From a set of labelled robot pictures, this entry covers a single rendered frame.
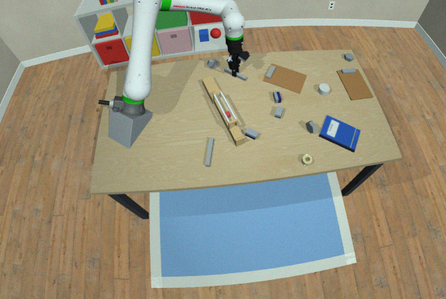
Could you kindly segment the blue notebook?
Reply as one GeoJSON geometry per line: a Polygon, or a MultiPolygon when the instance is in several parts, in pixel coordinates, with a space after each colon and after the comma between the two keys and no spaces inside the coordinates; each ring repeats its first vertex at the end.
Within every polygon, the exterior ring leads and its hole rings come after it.
{"type": "Polygon", "coordinates": [[[360,130],[357,128],[327,115],[319,137],[355,152],[359,135],[360,130]]]}

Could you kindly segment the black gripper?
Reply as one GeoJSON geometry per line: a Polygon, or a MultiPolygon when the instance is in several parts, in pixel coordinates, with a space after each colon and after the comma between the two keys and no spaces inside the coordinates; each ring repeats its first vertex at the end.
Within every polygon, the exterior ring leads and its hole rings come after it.
{"type": "Polygon", "coordinates": [[[236,77],[236,70],[239,73],[239,63],[241,62],[240,59],[238,59],[239,56],[237,56],[237,54],[239,54],[242,51],[242,46],[239,48],[231,48],[228,47],[228,52],[230,53],[229,55],[229,59],[227,59],[226,61],[229,64],[229,69],[232,70],[232,76],[236,77]],[[232,59],[232,60],[231,60],[232,59]]]}

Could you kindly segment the pale grey cylinder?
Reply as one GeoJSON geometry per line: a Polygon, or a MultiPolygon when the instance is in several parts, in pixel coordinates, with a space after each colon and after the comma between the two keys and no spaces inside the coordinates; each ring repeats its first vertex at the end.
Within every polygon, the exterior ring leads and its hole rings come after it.
{"type": "Polygon", "coordinates": [[[327,95],[329,93],[330,87],[327,84],[320,84],[318,92],[321,95],[327,95]]]}

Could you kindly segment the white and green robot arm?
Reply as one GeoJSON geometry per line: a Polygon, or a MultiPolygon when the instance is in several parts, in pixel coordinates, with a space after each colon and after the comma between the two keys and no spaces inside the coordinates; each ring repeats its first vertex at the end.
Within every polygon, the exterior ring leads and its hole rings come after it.
{"type": "Polygon", "coordinates": [[[245,18],[234,0],[133,0],[132,40],[128,67],[125,70],[123,98],[115,96],[114,100],[99,100],[98,104],[109,105],[113,112],[129,116],[141,116],[145,113],[144,100],[152,88],[151,57],[159,11],[185,11],[219,16],[225,30],[226,45],[238,48],[244,43],[245,18]]]}

